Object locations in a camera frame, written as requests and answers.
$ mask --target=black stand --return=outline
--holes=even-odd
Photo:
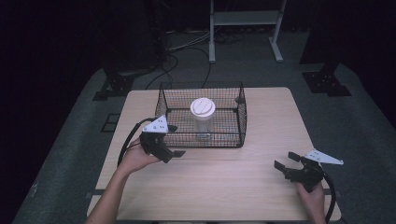
[[[327,93],[329,96],[350,96],[334,75],[338,63],[325,63],[319,72],[304,72],[303,77],[312,93]]]
[[[127,63],[120,62],[117,58],[105,58],[103,60],[103,69],[107,79],[100,91],[97,91],[93,101],[106,101],[108,97],[120,97],[128,95],[131,91],[134,79],[155,70],[154,66],[140,70],[132,68]]]

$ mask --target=white triangular marker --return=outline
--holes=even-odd
[[[162,115],[143,128],[144,133],[168,133],[166,116]]]
[[[328,155],[324,154],[323,152],[319,152],[316,149],[306,153],[305,157],[307,159],[311,160],[311,161],[318,161],[318,162],[339,164],[339,165],[343,165],[344,164],[343,161],[337,160],[336,158],[328,156]]]

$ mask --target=disposable coffee cup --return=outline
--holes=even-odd
[[[191,103],[191,114],[194,119],[194,130],[199,139],[209,139],[213,132],[213,117],[216,106],[208,98],[198,98]]]

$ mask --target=white metal shelf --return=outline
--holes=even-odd
[[[279,11],[233,11],[215,12],[214,25],[261,25],[276,24]]]
[[[283,62],[283,57],[277,46],[277,36],[282,23],[287,0],[282,0],[279,10],[268,11],[230,11],[215,12],[214,0],[210,1],[210,40],[209,40],[209,61],[216,61],[215,55],[215,26],[217,25],[261,25],[274,24],[274,36],[269,37],[270,46],[278,63]]]

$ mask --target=shelf leg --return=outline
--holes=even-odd
[[[215,54],[215,23],[213,15],[215,13],[214,0],[210,0],[210,39],[209,39],[209,62],[214,63],[216,61]]]
[[[280,25],[282,24],[283,14],[285,13],[286,2],[287,2],[287,0],[283,0],[280,5],[280,10],[279,10],[279,13],[277,14],[277,19],[276,19],[275,33],[274,33],[273,37],[269,38],[271,48],[274,52],[276,61],[278,63],[282,63],[283,58],[282,58],[282,55],[280,54],[280,50],[279,50],[279,47],[277,46],[276,41],[277,41],[277,37],[279,35]]]

